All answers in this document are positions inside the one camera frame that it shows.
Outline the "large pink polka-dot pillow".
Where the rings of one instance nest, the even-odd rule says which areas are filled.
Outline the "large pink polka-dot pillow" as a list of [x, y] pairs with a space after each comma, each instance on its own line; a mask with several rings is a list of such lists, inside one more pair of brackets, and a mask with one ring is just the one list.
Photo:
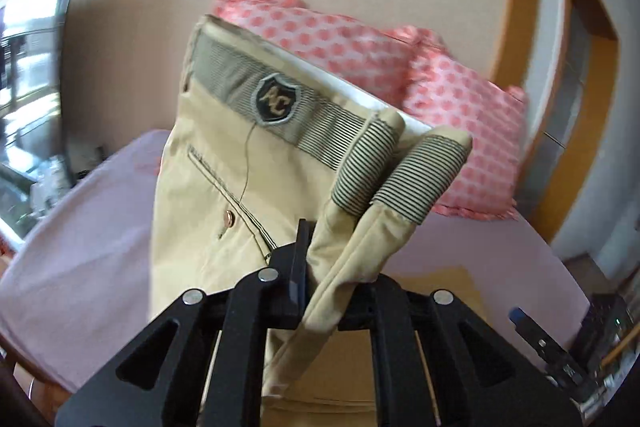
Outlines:
[[401, 106], [412, 49], [356, 18], [307, 8], [303, 0], [215, 0], [216, 16]]

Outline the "wooden door frame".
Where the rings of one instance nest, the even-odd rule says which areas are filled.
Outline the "wooden door frame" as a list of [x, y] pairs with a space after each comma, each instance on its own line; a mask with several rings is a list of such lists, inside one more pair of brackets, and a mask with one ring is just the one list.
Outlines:
[[546, 242], [566, 225], [596, 165], [619, 59], [604, 0], [506, 0], [491, 78], [528, 96], [515, 199]]

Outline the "khaki tan pants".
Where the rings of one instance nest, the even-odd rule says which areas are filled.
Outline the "khaki tan pants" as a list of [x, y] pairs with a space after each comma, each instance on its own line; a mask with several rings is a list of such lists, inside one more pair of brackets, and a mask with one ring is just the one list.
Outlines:
[[376, 280], [422, 225], [472, 143], [447, 126], [407, 136], [396, 110], [363, 107], [251, 32], [203, 16], [157, 178], [151, 314], [192, 287], [233, 287], [310, 221], [310, 300], [294, 331], [267, 336], [262, 421], [374, 425], [368, 336], [337, 324], [355, 287]]

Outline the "lavender bed sheet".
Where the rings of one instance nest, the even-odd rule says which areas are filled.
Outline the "lavender bed sheet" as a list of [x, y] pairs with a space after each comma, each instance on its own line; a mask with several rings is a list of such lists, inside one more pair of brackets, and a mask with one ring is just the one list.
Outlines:
[[[143, 329], [160, 156], [152, 130], [108, 158], [28, 234], [1, 279], [1, 336], [75, 391]], [[524, 219], [475, 221], [433, 213], [385, 267], [410, 291], [449, 287], [529, 355], [509, 312], [523, 309], [562, 346], [588, 299]]]

